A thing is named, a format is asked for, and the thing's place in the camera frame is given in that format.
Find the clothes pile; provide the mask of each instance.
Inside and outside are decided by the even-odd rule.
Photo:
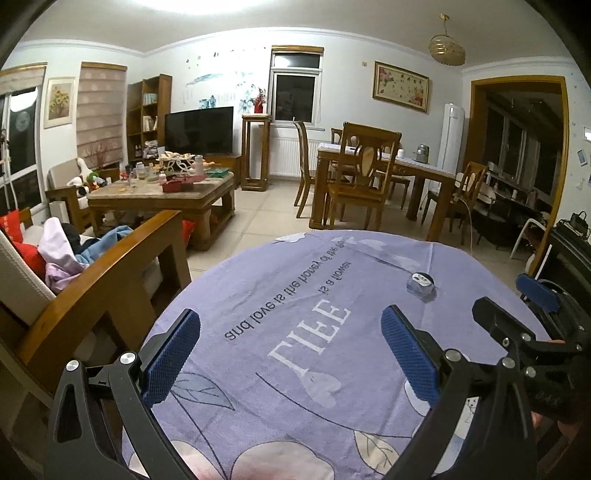
[[[46,262],[45,284],[58,294],[72,280],[133,230],[127,225],[113,228],[102,238],[89,238],[80,244],[76,228],[52,217],[45,222],[38,251]]]

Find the potted plant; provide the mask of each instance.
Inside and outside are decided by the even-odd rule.
[[[259,93],[254,99],[255,113],[262,113],[262,106],[267,102],[266,90],[259,88]]]

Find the blue cloth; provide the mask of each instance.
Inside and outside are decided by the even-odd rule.
[[[76,255],[76,260],[82,264],[92,265],[109,248],[119,240],[128,236],[133,230],[127,225],[120,225],[107,232],[97,243],[92,244],[86,250]]]

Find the armchair armrest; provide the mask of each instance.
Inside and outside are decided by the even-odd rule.
[[[54,392],[65,364],[101,322],[121,351],[137,351],[150,332],[156,306],[168,304],[190,282],[181,212],[158,213],[119,241],[68,285],[17,347],[31,374]],[[163,282],[152,298],[142,272],[158,258]]]

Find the window frame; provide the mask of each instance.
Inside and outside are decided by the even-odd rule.
[[[275,67],[275,55],[282,55],[285,53],[304,53],[319,56],[319,67],[306,68],[306,67]],[[293,47],[293,48],[282,48],[273,47],[271,50],[271,67],[269,76],[269,113],[271,114],[271,125],[275,127],[294,127],[293,121],[290,120],[275,120],[275,109],[277,105],[277,76],[278,75],[290,75],[290,76],[302,76],[314,78],[314,98],[312,103],[312,121],[304,122],[304,125],[308,128],[317,128],[317,124],[320,121],[320,90],[322,88],[322,66],[324,59],[324,49],[318,47]]]
[[[44,79],[44,83],[37,88],[37,98],[35,100],[36,104],[35,104],[35,124],[34,124],[34,151],[35,151],[35,164],[31,165],[29,167],[23,168],[22,170],[16,172],[16,173],[12,173],[12,171],[10,170],[10,162],[6,163],[4,166],[4,169],[6,170],[8,168],[8,172],[9,172],[9,176],[10,179],[12,181],[14,180],[18,180],[21,177],[24,177],[30,173],[32,173],[33,171],[37,172],[37,184],[39,186],[39,195],[41,198],[41,202],[38,203],[37,205],[31,206],[31,214],[32,215],[36,215],[37,213],[39,213],[40,211],[44,210],[46,208],[46,203],[47,203],[47,199],[45,196],[45,182],[43,180],[43,169],[42,169],[42,165],[41,165],[41,155],[40,155],[40,115],[41,115],[41,100],[43,98],[43,87],[45,85],[45,79]],[[13,95],[15,94],[19,94],[22,93],[21,90],[15,91],[15,92],[10,92],[7,93],[5,95],[2,95],[2,97],[4,98],[4,104],[3,104],[3,110],[0,112],[0,127],[4,126],[6,129],[6,135],[7,138],[10,138],[10,99],[12,98]],[[6,145],[2,146],[2,158],[6,158],[6,154],[8,149],[6,148]],[[2,174],[0,175],[0,194],[4,195],[4,189],[6,189],[8,186],[6,184],[5,181],[5,175]],[[17,209],[20,210],[22,209],[23,206],[22,205],[18,205]]]

